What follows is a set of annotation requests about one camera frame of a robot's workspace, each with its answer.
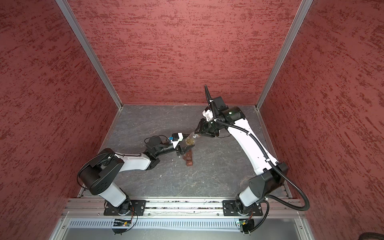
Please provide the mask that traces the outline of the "brown pill organizer strip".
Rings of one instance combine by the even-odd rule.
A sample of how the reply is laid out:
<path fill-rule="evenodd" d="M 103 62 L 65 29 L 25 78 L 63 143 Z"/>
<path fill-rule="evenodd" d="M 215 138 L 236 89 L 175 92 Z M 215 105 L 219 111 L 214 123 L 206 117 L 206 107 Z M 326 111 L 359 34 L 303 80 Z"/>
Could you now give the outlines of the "brown pill organizer strip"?
<path fill-rule="evenodd" d="M 186 165 L 188 167 L 191 167 L 193 166 L 193 154 L 192 154 L 192 151 L 189 150 L 188 152 L 186 152 L 184 155 L 183 155 L 183 159 L 186 161 Z"/>

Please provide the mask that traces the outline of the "amber glass pill jar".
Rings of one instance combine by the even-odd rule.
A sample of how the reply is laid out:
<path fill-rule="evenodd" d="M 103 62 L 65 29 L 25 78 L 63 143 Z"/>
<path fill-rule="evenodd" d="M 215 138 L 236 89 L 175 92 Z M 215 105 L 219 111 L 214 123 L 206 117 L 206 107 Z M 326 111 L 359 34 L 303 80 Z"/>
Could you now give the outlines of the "amber glass pill jar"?
<path fill-rule="evenodd" d="M 199 134 L 191 133 L 185 140 L 187 146 L 194 146 L 197 139 L 200 137 Z"/>

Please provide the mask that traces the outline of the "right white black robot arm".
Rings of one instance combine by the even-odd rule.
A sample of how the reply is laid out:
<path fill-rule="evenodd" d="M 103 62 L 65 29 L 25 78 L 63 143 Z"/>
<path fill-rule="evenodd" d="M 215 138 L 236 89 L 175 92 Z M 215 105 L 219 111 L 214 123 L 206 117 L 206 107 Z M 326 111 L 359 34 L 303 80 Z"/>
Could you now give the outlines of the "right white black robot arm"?
<path fill-rule="evenodd" d="M 208 99 L 208 107 L 203 111 L 195 132 L 191 134 L 192 140 L 198 137 L 215 138 L 220 130 L 226 129 L 236 139 L 247 155 L 255 177 L 249 180 L 245 190 L 236 196 L 236 211 L 245 215 L 251 208 L 263 201 L 269 193 L 279 188 L 284 179 L 271 167 L 269 162 L 286 174 L 288 166 L 273 157 L 255 136 L 245 114 L 238 107 L 229 108 L 222 97 Z"/>

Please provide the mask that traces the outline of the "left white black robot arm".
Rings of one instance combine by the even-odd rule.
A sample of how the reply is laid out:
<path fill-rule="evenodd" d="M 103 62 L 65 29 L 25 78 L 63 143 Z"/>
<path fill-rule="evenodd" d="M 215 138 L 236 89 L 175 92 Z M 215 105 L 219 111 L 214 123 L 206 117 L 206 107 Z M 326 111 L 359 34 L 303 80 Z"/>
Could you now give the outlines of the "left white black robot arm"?
<path fill-rule="evenodd" d="M 193 137 L 182 133 L 152 136 L 145 139 L 146 149 L 140 154 L 122 154 L 106 148 L 84 164 L 77 173 L 77 182 L 94 196 L 105 200 L 106 206 L 120 216 L 133 215 L 130 197 L 114 181 L 126 171 L 148 171 L 160 162 L 159 156 L 175 152 L 185 155 L 195 146 Z"/>

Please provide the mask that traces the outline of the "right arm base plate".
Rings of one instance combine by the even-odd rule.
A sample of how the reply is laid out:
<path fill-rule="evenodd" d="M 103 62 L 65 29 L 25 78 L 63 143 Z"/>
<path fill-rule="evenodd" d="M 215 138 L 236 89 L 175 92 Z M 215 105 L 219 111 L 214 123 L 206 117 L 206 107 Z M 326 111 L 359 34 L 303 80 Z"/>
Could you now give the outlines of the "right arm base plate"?
<path fill-rule="evenodd" d="M 243 216 L 250 217 L 256 216 L 260 217 L 263 215 L 263 211 L 260 205 L 256 203 L 246 207 L 240 200 L 224 200 L 223 204 L 223 213 L 224 216 Z"/>

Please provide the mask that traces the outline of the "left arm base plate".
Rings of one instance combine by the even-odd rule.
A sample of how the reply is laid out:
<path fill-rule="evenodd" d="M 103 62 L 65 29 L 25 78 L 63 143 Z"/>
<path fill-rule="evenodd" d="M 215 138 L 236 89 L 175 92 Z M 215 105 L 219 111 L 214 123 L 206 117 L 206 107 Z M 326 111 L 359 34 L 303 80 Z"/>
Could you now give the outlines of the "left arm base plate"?
<path fill-rule="evenodd" d="M 128 216 L 142 216 L 146 207 L 145 200 L 130 200 L 128 203 L 125 201 L 120 207 L 114 207 L 111 203 L 105 200 L 104 203 L 104 216 L 118 216 L 118 217 L 128 217 Z"/>

